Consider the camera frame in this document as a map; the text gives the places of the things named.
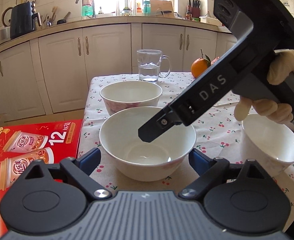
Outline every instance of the tablecloth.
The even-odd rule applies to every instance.
[[[99,130],[109,117],[105,104],[99,95],[100,90],[113,82],[138,80],[137,74],[95,77],[90,83],[89,94],[84,111],[78,155],[86,153],[93,147],[101,150],[101,163],[91,177],[109,189],[113,194],[117,190],[174,190],[178,193],[198,178],[197,173],[189,166],[188,158],[170,176],[155,182],[140,182],[130,179],[119,172],[113,160],[107,155],[99,141]],[[178,96],[191,82],[190,73],[171,73],[167,78],[159,79],[158,85],[163,89],[159,107],[164,107]],[[195,148],[210,158],[222,156],[231,163],[243,163],[239,154],[241,123],[234,118],[234,108],[239,96],[227,93],[220,101],[203,114],[193,125],[197,133]],[[291,214],[284,228],[286,230],[294,220],[294,164],[274,178],[279,187],[288,196],[291,203]]]

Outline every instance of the camera lens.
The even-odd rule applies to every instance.
[[[224,24],[227,23],[227,19],[225,16],[223,16],[221,13],[218,13],[218,20],[223,22]]]
[[[230,1],[230,0],[223,0],[224,1],[224,3],[227,5],[227,6],[229,6],[230,8],[233,8],[234,7],[234,4],[232,3],[232,1]]]
[[[231,13],[228,11],[228,9],[223,6],[222,4],[218,4],[218,8],[220,9],[220,11],[222,11],[222,13],[224,15],[226,15],[227,17],[230,17],[231,16]]]

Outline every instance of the milk tea box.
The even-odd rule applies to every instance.
[[[77,157],[82,120],[0,127],[0,200],[33,160]],[[0,237],[7,232],[0,216]]]

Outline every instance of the knife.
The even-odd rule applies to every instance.
[[[172,11],[159,11],[156,12],[156,15],[164,15],[165,13],[172,13]]]

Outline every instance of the glove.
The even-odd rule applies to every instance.
[[[294,72],[294,50],[285,50],[277,55],[275,60],[270,64],[267,81],[271,85],[279,85],[291,72]],[[240,96],[240,101],[234,109],[236,120],[244,120],[251,106],[254,107],[259,115],[266,116],[279,124],[289,123],[294,118],[291,113],[292,107],[289,104],[277,104],[275,101],[269,99],[253,101]]]

